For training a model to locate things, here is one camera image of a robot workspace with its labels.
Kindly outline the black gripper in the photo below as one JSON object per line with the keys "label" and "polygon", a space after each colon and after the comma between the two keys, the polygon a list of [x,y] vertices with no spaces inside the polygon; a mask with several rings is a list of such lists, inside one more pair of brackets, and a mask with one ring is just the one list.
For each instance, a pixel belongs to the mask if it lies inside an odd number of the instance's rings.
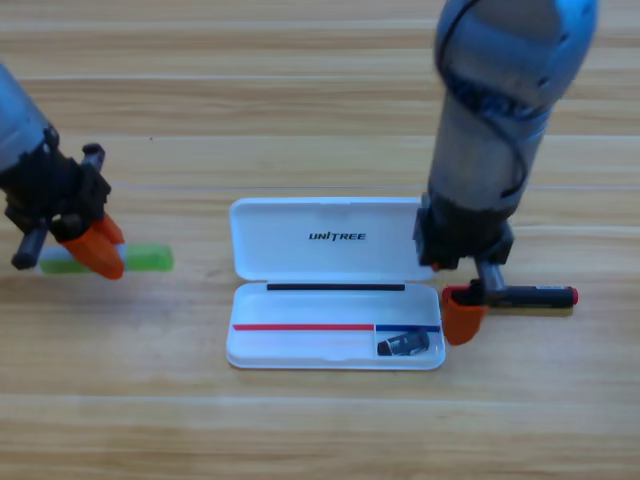
{"label": "black gripper", "polygon": [[[455,270],[462,259],[474,260],[478,279],[472,288],[478,301],[489,303],[506,293],[500,267],[514,236],[509,224],[513,208],[472,210],[440,195],[425,193],[416,212],[413,240],[418,263],[435,272]],[[470,342],[488,313],[487,305],[463,305],[443,299],[442,330],[451,346]]]}
{"label": "black gripper", "polygon": [[5,215],[23,233],[11,260],[16,269],[35,267],[51,234],[91,272],[110,280],[124,274],[115,245],[125,239],[104,211],[111,192],[100,173],[105,151],[93,143],[85,145],[83,153],[80,163],[64,156],[56,130],[47,128],[37,134],[33,147],[18,148],[15,164],[1,168]]}

